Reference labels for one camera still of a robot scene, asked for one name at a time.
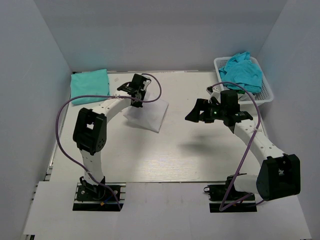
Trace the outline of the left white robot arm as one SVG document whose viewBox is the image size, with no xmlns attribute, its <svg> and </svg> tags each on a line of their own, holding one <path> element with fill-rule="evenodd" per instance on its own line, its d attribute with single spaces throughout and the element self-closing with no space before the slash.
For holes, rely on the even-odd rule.
<svg viewBox="0 0 320 240">
<path fill-rule="evenodd" d="M 141 108 L 150 83 L 150 78 L 134 74 L 132 81 L 119 86 L 115 94 L 101 104 L 90 109 L 83 107 L 78 113 L 72 139 L 85 167 L 81 183 L 89 186 L 88 193 L 96 200 L 106 193 L 101 151 L 107 142 L 107 124 L 128 107 Z"/>
</svg>

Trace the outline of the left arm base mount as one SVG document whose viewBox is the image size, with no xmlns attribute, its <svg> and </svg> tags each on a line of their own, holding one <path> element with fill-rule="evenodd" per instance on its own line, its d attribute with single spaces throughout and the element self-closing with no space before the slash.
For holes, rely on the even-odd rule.
<svg viewBox="0 0 320 240">
<path fill-rule="evenodd" d="M 74 212 L 119 212 L 125 203 L 126 184 L 111 183 L 109 188 L 101 185 L 91 185 L 79 178 L 73 201 Z"/>
</svg>

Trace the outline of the white t shirt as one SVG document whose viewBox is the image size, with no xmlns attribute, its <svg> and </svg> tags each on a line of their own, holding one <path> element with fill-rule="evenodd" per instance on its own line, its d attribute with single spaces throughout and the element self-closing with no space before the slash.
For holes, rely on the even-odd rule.
<svg viewBox="0 0 320 240">
<path fill-rule="evenodd" d="M 151 103 L 143 103 L 139 108 L 130 106 L 123 116 L 134 125 L 159 133 L 168 106 L 167 101 L 158 99 Z"/>
</svg>

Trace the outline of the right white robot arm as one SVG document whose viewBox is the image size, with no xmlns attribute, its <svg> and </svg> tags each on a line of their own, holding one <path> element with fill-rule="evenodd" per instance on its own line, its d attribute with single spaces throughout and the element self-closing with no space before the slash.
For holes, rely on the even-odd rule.
<svg viewBox="0 0 320 240">
<path fill-rule="evenodd" d="M 301 163 L 295 154 L 286 154 L 277 148 L 263 133 L 253 117 L 240 109 L 237 93 L 223 90 L 220 99 L 197 99 L 185 120 L 206 124 L 220 120 L 247 146 L 260 165 L 258 175 L 237 172 L 225 182 L 225 200 L 243 200 L 248 194 L 258 194 L 271 201 L 301 192 Z"/>
</svg>

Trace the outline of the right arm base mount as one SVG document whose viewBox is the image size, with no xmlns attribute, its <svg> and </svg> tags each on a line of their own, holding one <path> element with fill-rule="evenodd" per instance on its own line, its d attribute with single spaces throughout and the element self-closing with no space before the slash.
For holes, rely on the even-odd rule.
<svg viewBox="0 0 320 240">
<path fill-rule="evenodd" d="M 220 211 L 220 205 L 224 199 L 225 193 L 232 180 L 232 176 L 228 176 L 227 180 L 222 183 L 208 184 L 203 192 L 209 196 L 209 212 L 210 213 L 255 213 L 257 212 L 256 199 L 252 194 L 248 198 L 238 201 L 224 211 Z"/>
</svg>

